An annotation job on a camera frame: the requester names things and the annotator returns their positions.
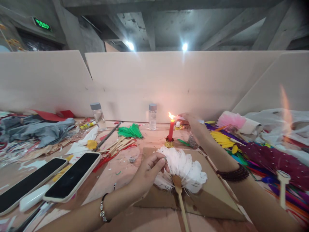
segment bottle cap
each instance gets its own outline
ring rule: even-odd
[[[157,110],[157,104],[149,104],[149,110],[150,111],[156,111]]]
[[[101,104],[99,102],[91,103],[90,107],[92,110],[99,110],[101,109]]]

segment ceiling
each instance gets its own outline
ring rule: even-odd
[[[120,51],[290,50],[309,47],[304,5],[290,0],[62,0]]]

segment black phone screen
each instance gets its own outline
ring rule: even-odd
[[[45,197],[66,198],[100,154],[86,153],[45,193]]]
[[[44,166],[40,167],[35,172],[28,175],[25,179],[1,194],[0,213],[10,208],[15,202],[34,189],[65,162],[66,160],[64,159],[52,159]]]

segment beaded bracelet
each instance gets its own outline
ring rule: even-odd
[[[104,206],[103,206],[103,201],[104,201],[104,198],[105,196],[107,195],[108,193],[105,193],[104,196],[102,197],[102,200],[101,200],[101,206],[100,206],[100,210],[101,210],[101,213],[100,213],[100,217],[103,219],[104,222],[110,222],[112,219],[110,220],[107,220],[107,218],[105,217],[105,211],[103,210]]]
[[[250,174],[247,169],[241,164],[238,164],[239,168],[235,171],[231,172],[220,172],[217,171],[216,173],[219,174],[222,179],[231,181],[231,182],[240,182],[246,179]]]

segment smartphone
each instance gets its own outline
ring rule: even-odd
[[[101,155],[99,153],[82,155],[45,193],[43,200],[53,202],[66,202],[69,200],[99,163],[100,159]]]
[[[18,206],[18,203],[24,196],[42,186],[51,177],[56,175],[67,163],[68,161],[65,159],[54,158],[2,193],[0,195],[0,216],[12,211]]]

